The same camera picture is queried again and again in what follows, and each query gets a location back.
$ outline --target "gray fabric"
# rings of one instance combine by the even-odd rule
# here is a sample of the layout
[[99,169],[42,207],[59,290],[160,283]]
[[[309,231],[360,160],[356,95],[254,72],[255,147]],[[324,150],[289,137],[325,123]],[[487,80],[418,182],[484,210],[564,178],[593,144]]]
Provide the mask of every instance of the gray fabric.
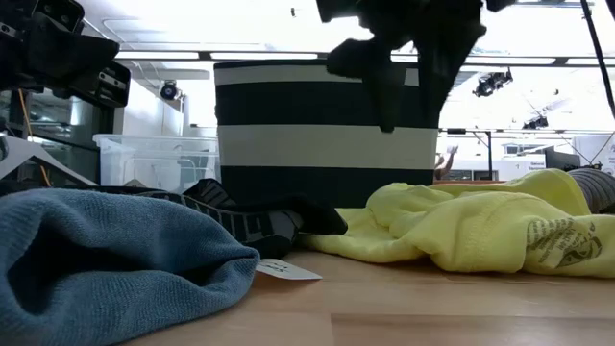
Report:
[[235,304],[258,252],[210,217],[145,197],[0,198],[0,345],[109,345]]
[[593,213],[611,213],[615,210],[615,177],[592,168],[579,168],[568,174],[583,191]]

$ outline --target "ceiling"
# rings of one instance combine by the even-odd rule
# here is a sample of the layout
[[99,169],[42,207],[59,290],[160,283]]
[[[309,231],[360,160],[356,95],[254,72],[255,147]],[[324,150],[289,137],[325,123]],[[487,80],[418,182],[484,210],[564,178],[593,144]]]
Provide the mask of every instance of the ceiling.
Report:
[[[322,24],[315,0],[79,1],[91,24],[87,33],[117,40],[123,50],[328,52],[348,37],[371,36],[353,18]],[[604,53],[615,57],[615,40],[605,35],[615,31],[615,21],[605,0],[593,3]],[[580,8],[517,6],[499,13],[485,11],[482,23],[488,31],[473,54],[594,55]],[[143,84],[149,88],[178,73],[200,76],[212,71],[211,62],[128,62],[127,66],[137,78],[144,74],[149,82]],[[554,128],[615,129],[597,69],[513,68],[512,73],[511,85],[479,99],[471,91],[480,74],[460,72],[441,114],[441,126],[521,128],[541,112]]]

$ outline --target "printed graphic on shirt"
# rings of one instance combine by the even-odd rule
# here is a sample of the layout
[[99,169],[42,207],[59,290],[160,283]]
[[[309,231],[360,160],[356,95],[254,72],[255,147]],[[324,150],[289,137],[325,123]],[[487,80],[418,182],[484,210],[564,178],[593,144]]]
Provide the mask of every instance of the printed graphic on shirt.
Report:
[[536,220],[528,224],[528,251],[541,253],[539,263],[563,267],[590,260],[603,250],[596,226],[575,224],[572,218]]

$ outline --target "white stripe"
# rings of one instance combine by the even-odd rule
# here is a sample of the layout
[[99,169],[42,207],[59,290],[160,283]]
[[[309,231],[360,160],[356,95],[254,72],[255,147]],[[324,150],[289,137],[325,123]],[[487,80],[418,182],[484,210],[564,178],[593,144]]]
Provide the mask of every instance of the white stripe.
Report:
[[[327,72],[323,65],[265,65],[237,68],[219,68],[213,73],[217,86],[267,82],[343,82],[361,83],[361,80],[339,77]],[[406,86],[418,87],[418,68],[406,70]]]
[[219,126],[223,166],[433,169],[437,129],[375,126]]

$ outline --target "security camera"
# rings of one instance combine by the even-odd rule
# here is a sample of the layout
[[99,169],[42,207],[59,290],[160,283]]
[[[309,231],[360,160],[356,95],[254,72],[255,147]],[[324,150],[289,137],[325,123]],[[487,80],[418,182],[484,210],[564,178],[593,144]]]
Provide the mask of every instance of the security camera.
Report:
[[184,93],[177,88],[177,81],[164,81],[164,86],[160,89],[160,97],[165,100],[175,101],[183,95]]

